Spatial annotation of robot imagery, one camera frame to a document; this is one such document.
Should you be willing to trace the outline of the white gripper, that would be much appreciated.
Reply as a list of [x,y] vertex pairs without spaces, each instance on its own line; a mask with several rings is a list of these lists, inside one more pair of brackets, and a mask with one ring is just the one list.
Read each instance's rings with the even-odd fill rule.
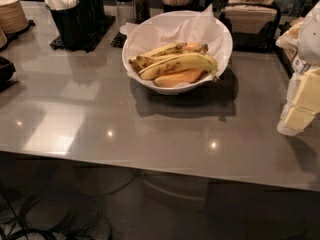
[[[298,35],[298,54],[308,64],[320,64],[320,2],[304,17]],[[310,69],[302,75],[294,73],[286,100],[277,130],[283,135],[295,136],[320,112],[320,69]]]

